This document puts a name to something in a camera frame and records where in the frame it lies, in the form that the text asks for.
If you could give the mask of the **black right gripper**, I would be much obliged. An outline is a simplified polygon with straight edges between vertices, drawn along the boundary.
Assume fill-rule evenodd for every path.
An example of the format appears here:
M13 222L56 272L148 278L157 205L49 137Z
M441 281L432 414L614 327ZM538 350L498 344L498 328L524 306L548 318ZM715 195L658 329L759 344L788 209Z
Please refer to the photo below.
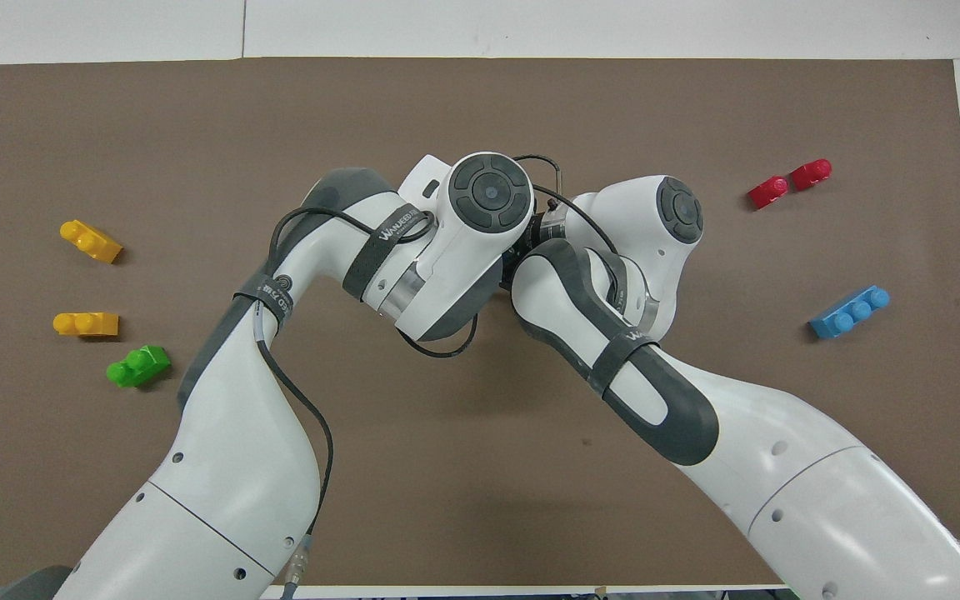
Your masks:
M519 263L538 245L536 236L521 236L506 252L502 254L502 281L500 288L512 289L514 273Z

